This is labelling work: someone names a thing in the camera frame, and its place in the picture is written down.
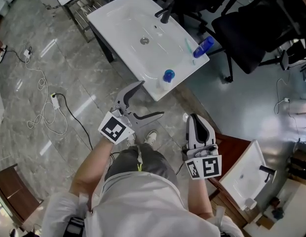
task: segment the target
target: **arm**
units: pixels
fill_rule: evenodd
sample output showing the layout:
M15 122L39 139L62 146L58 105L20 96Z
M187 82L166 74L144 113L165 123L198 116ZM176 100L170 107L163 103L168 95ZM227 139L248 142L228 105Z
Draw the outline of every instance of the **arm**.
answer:
M93 192L102 178L114 144L103 137L78 168L70 187L70 193L79 196L88 194L91 201Z
M205 220L213 217L205 180L189 180L188 210Z

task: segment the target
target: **sneaker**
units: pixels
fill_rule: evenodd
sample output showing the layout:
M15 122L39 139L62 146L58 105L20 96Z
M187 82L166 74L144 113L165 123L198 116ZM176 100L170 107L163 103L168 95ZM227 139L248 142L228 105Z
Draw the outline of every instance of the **sneaker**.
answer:
M0 53L0 63L4 58L4 55L6 54L6 50L4 49L1 53Z
M153 146L153 143L155 142L157 137L157 132L156 131L151 131L148 133L146 139L145 139L145 143L149 144L151 147Z
M136 146L136 144L135 144L135 139L136 139L135 134L134 134L134 133L131 134L131 135L127 138L127 146L128 146L128 147L134 147L134 146Z

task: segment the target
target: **white shirt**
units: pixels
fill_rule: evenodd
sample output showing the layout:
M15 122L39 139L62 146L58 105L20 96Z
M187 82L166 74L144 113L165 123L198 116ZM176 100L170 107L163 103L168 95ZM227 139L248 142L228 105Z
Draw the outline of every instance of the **white shirt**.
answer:
M63 236L69 219L82 214L87 237L220 236L218 227L184 208L175 185L148 172L126 172L109 178L92 213L86 210L86 203L82 213L81 201L70 193L53 195L44 216L42 237ZM231 236L243 236L228 217L224 217L222 229L229 229L234 233Z

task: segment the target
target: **gray tile floor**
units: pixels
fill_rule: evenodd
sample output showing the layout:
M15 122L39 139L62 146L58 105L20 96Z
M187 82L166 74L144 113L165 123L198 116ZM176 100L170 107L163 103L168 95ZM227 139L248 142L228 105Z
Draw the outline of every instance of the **gray tile floor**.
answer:
M9 50L17 53L23 53L25 46L32 47L28 67L44 72L49 94L56 92L66 96L70 110L84 125L95 146L101 138L98 126L116 94L136 81L131 72L118 61L109 64L95 40L86 43L62 10L52 18L39 0L16 0L0 27L0 39ZM38 224L50 196L69 188L79 165L90 152L86 134L73 120L61 97L61 110L69 124L64 135L49 131L43 120L33 129L27 127L27 121L40 114L47 96L46 87L41 91L37 89L40 78L41 72L27 70L12 52L8 52L0 64L0 93L5 107L0 125L0 170L17 163L33 193L44 200L30 219L31 223ZM138 138L143 141L147 132L157 130L154 148L165 155L176 171L182 163L183 114L191 113L189 106L181 104L174 93L155 102L143 90L136 93L130 105L139 115L165 111L161 119L143 127ZM53 120L51 105L46 106L45 117ZM60 133L65 131L66 124L60 113L57 112L50 128ZM124 148L125 142L115 146L114 151ZM187 169L182 168L178 179L184 200L188 177ZM95 200L99 194L100 189L97 189Z

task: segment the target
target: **person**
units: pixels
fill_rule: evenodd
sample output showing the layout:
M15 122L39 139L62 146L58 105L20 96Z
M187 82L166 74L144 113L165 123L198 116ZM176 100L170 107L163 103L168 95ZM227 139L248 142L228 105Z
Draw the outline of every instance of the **person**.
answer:
M293 158L291 157L289 160L289 168L288 168L288 172L292 175L298 176L302 179L306 180L306 161L303 160L299 160L297 158ZM302 168L303 170L294 168L292 165L296 165L299 166L300 168Z
M1 41L0 41L0 63L4 58L4 55L6 54L6 50L7 50L7 45L4 45Z
M84 218L88 237L219 237L205 180L190 180L188 210L178 190L176 174L165 157L152 146L151 131L139 145L127 138L123 150L105 175L100 202L91 209L91 198L105 174L113 143L103 137L77 170L69 192L54 194L42 224L43 237L63 236L71 217ZM242 237L241 230L224 216L221 231Z

